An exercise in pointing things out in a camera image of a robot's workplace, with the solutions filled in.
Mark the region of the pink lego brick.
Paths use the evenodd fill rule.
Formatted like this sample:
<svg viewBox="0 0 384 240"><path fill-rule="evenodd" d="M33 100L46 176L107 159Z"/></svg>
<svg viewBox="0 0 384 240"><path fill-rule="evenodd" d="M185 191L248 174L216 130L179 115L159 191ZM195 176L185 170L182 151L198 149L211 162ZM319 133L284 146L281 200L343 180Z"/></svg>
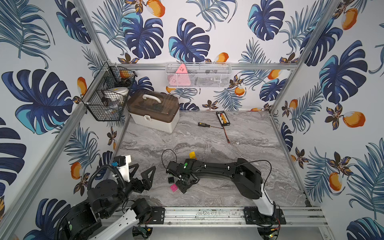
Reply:
<svg viewBox="0 0 384 240"><path fill-rule="evenodd" d="M176 184L173 184L173 185L170 186L170 189L171 189L172 192L174 193L174 192L176 192L179 188L178 188L178 186L177 186Z"/></svg>

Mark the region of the black lego brick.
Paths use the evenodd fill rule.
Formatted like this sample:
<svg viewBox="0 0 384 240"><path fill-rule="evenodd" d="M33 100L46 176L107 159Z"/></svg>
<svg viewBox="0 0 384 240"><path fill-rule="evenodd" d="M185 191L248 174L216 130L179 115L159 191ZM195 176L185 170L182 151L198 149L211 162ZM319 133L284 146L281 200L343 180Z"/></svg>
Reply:
<svg viewBox="0 0 384 240"><path fill-rule="evenodd" d="M175 182L174 177L168 177L169 184L173 184Z"/></svg>

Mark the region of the yellow lego brick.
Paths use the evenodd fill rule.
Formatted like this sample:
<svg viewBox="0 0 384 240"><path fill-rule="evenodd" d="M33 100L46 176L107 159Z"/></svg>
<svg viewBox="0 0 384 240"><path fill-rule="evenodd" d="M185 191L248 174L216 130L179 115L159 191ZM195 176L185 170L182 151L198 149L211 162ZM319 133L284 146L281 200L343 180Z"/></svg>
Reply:
<svg viewBox="0 0 384 240"><path fill-rule="evenodd" d="M190 159L196 159L196 154L195 154L195 152L190 152L190 153L189 153L189 157L190 157Z"/></svg>

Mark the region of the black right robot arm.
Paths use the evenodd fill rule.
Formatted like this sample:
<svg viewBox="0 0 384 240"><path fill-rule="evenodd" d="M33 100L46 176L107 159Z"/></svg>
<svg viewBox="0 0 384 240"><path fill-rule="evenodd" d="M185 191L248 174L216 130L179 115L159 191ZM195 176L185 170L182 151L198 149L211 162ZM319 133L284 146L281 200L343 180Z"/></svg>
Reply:
<svg viewBox="0 0 384 240"><path fill-rule="evenodd" d="M263 179L261 171L253 165L259 160L249 162L238 158L231 163L207 163L186 159L183 163L170 161L167 165L161 162L166 173L177 178L176 186L182 193L199 183L201 178L228 180L243 197L253 200L261 215L272 217L275 214L276 204L265 190L267 179Z"/></svg>

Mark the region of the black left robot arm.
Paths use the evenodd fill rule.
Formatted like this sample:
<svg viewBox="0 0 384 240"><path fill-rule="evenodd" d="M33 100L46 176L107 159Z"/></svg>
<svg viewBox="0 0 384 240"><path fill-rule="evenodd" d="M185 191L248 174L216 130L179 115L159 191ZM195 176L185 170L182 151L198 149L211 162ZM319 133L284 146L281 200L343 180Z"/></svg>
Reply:
<svg viewBox="0 0 384 240"><path fill-rule="evenodd" d="M115 180L103 180L94 188L92 183L99 172L110 170ZM88 197L83 202L70 208L57 222L55 240L87 240L102 227L102 219L110 218L124 203L129 202L131 193L142 193L151 189L156 167L141 173L142 179L125 180L119 164L103 165L91 175L87 185Z"/></svg>

